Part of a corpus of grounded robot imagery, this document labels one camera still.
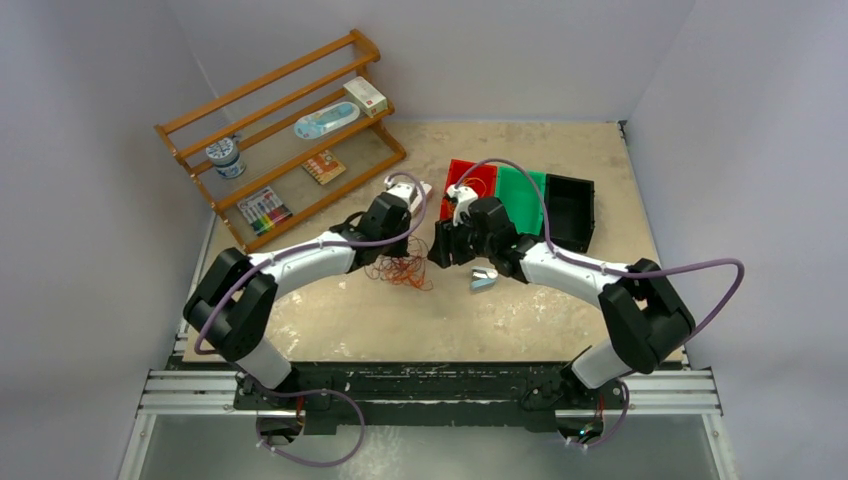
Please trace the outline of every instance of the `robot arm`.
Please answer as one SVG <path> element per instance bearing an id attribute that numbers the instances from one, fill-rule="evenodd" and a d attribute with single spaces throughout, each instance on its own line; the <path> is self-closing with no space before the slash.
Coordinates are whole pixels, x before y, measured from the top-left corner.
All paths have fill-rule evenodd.
<path id="1" fill-rule="evenodd" d="M 567 372 L 586 387 L 598 388 L 630 371 L 651 373 L 694 330 L 692 315 L 668 279 L 636 281 L 604 271 L 659 270 L 656 263 L 614 264 L 567 252 L 600 271 L 576 266 L 557 258 L 544 240 L 518 234 L 499 199 L 478 199 L 465 186 L 449 187 L 447 197 L 456 204 L 454 216 L 436 223 L 428 259 L 447 268 L 486 257 L 503 276 L 561 290 L 601 310 L 609 339 L 578 357 Z"/>
<path id="2" fill-rule="evenodd" d="M 368 211 L 351 215 L 309 242 L 250 256 L 235 248 L 224 250 L 186 303 L 183 316 L 200 331 L 227 290 L 254 265 L 270 260 L 244 284 L 238 300 L 227 302 L 206 340 L 225 360 L 238 364 L 265 387 L 284 389 L 284 381 L 296 381 L 297 375 L 290 375 L 291 364 L 265 338 L 274 301 L 321 278 L 356 271 L 380 255 L 407 256 L 405 239 L 379 247 L 349 245 L 386 240 L 409 230 L 410 211 L 417 210 L 425 199 L 417 195 L 411 184 L 386 186 L 387 191 L 374 199 Z M 321 247 L 304 248 L 316 243 Z"/>

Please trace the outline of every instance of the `marker set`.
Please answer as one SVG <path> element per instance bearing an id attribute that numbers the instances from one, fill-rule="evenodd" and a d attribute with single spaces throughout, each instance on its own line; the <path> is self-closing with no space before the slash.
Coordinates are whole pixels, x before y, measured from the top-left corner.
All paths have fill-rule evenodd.
<path id="1" fill-rule="evenodd" d="M 291 210 L 283 204 L 271 187 L 265 187 L 243 199 L 238 203 L 238 207 L 257 236 L 268 233 L 274 226 L 292 216 Z"/>

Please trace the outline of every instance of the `cylindrical container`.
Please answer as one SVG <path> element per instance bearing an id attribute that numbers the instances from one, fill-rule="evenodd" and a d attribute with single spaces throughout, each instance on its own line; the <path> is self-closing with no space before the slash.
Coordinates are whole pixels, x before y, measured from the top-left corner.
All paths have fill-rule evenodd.
<path id="1" fill-rule="evenodd" d="M 232 138 L 221 139 L 206 147 L 206 156 L 215 165 L 218 175 L 224 178 L 236 178 L 244 172 L 244 161 Z"/>

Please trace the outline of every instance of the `white rectangular object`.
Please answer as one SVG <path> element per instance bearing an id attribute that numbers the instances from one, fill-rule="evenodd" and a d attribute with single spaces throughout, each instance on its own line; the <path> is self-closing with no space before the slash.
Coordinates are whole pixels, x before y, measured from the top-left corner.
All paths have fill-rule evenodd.
<path id="1" fill-rule="evenodd" d="M 356 77 L 344 84 L 345 93 L 360 110 L 373 117 L 389 108 L 386 97 L 362 77 Z"/>

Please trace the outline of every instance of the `white wall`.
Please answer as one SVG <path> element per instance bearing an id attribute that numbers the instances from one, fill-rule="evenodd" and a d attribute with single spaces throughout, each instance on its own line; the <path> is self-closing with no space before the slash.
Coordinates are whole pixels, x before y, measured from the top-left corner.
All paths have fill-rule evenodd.
<path id="1" fill-rule="evenodd" d="M 211 98 L 164 0 L 0 3 L 0 478 L 113 478 L 208 221 L 152 130 Z"/>
<path id="2" fill-rule="evenodd" d="M 628 125 L 666 265 L 748 277 L 691 342 L 745 478 L 844 478 L 848 8 L 699 1 Z M 703 315 L 730 272 L 676 280 Z"/>
<path id="3" fill-rule="evenodd" d="M 219 93 L 359 28 L 396 118 L 607 121 L 632 113 L 694 0 L 170 3 Z"/>

